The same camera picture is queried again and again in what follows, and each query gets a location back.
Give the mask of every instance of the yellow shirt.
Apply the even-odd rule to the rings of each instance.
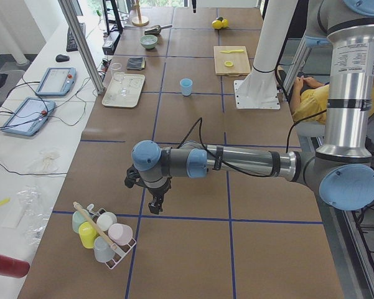
[[[301,120],[307,116],[319,113],[327,108],[329,97],[329,85],[321,86],[316,89],[308,89],[301,96],[301,104],[292,114],[293,121]],[[374,88],[372,89],[372,107],[369,115],[374,114]],[[326,112],[318,116],[309,118],[306,121],[318,121],[321,124],[326,122]]]

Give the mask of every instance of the plastic bag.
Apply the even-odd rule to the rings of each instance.
[[[35,174],[49,174],[58,170],[56,159],[60,153],[56,148],[42,149],[39,157],[29,165],[29,170]]]
[[[50,218],[50,211],[45,211],[42,193],[37,186],[28,186],[17,193],[19,203],[24,208],[26,230],[24,235],[29,245],[37,248]]]

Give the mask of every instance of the tablet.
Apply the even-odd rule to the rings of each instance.
[[[64,97],[76,79],[74,67],[49,67],[40,81],[36,95],[40,97]]]
[[[54,101],[26,98],[1,130],[6,133],[32,136],[42,128],[54,108]]]

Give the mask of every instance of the light blue cup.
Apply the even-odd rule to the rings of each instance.
[[[192,92],[192,80],[189,78],[181,79],[180,86],[182,95],[188,97]]]
[[[79,227],[82,223],[86,222],[87,220],[80,214],[79,211],[76,211],[72,215],[72,229],[75,233],[79,233]]]
[[[97,237],[94,241],[94,256],[100,263],[106,263],[113,259],[115,252],[102,237]]]

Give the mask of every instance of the person's hand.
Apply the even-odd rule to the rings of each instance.
[[[306,83],[308,86],[310,86],[311,88],[318,88],[318,87],[321,87],[321,86],[324,86],[325,84],[317,81],[315,78],[313,77],[307,77],[307,78],[304,78],[304,83]]]
[[[301,89],[303,88],[304,85],[304,76],[296,77],[294,84],[293,84],[293,89],[295,92],[300,92]]]

